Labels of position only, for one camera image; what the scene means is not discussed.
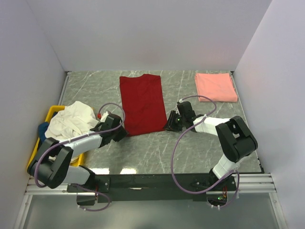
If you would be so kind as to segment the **dark red t shirt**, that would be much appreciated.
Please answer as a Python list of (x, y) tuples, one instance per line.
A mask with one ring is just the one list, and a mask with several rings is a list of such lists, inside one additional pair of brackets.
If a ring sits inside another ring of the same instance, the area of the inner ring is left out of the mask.
[(161, 77), (143, 74), (133, 78), (121, 76), (119, 80), (126, 115), (124, 127), (129, 136), (163, 131), (167, 117)]

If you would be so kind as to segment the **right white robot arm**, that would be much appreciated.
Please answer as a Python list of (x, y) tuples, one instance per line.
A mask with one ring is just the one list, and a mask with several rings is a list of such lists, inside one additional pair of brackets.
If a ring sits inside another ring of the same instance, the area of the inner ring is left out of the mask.
[(207, 114), (196, 115), (191, 103), (177, 103), (164, 126), (167, 131), (181, 132), (186, 128), (195, 133), (217, 136), (223, 151), (218, 163), (209, 172), (209, 185), (214, 190), (225, 186), (225, 174), (237, 169), (242, 160), (258, 148), (257, 140), (240, 116), (215, 118)]

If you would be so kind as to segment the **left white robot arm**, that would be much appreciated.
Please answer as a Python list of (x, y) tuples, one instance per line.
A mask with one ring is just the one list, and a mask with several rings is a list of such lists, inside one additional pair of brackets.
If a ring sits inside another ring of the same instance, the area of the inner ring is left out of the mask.
[(101, 148), (112, 140), (119, 142), (127, 136), (123, 120), (116, 114), (104, 115), (103, 121), (84, 135), (69, 140), (45, 139), (27, 172), (42, 184), (39, 187), (54, 189), (64, 181), (78, 183), (85, 192), (95, 187), (95, 174), (84, 166), (71, 166), (71, 159), (90, 150)]

